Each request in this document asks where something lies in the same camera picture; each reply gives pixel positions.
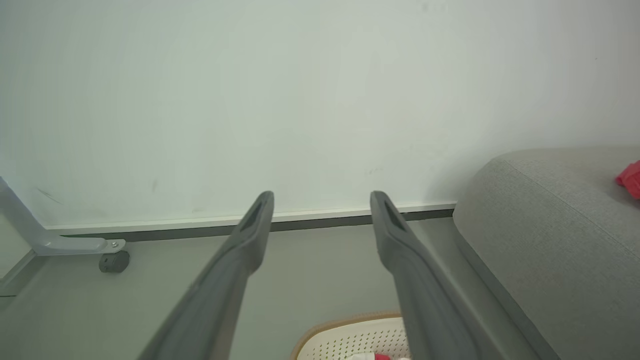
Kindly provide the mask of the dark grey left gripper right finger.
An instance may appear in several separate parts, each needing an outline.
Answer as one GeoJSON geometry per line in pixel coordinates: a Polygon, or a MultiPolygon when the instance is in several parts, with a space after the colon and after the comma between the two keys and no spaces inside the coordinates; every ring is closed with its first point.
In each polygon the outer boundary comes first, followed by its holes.
{"type": "Polygon", "coordinates": [[[455,294],[388,194],[373,191],[377,253],[393,276],[409,349],[416,360],[504,360],[490,332],[455,294]]]}

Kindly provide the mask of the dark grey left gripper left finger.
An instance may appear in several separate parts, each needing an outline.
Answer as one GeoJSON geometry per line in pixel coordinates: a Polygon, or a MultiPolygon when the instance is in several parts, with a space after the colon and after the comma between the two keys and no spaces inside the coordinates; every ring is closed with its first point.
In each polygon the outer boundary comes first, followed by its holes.
{"type": "Polygon", "coordinates": [[[263,263],[274,214],[257,196],[142,351],[141,360],[227,360],[249,277],[263,263]]]}

